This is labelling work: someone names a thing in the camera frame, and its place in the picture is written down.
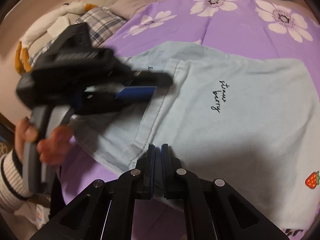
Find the striped sleeve left forearm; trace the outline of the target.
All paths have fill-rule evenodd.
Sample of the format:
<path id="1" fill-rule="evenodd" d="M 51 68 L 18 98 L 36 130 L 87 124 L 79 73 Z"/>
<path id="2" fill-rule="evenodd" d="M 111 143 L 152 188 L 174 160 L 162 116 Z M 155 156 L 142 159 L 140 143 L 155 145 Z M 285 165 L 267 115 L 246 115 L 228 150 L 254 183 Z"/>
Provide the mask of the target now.
<path id="1" fill-rule="evenodd" d="M 1 157 L 1 209 L 14 213 L 32 195 L 23 187 L 22 163 L 15 150 Z"/>

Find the person left hand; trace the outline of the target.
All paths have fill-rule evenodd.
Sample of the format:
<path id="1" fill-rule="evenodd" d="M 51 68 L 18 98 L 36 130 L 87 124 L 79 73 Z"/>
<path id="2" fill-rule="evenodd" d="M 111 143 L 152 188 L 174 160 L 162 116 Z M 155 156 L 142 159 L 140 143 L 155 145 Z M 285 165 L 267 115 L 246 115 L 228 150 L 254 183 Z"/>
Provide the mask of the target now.
<path id="1" fill-rule="evenodd" d="M 40 162 L 50 166 L 60 166 L 64 162 L 67 152 L 71 149 L 70 140 L 73 130 L 68 125 L 55 128 L 47 139 L 41 139 L 36 144 L 36 152 Z M 39 138 L 37 129 L 25 117 L 15 128 L 15 152 L 19 161 L 23 162 L 24 145 L 26 142 L 36 142 Z"/>

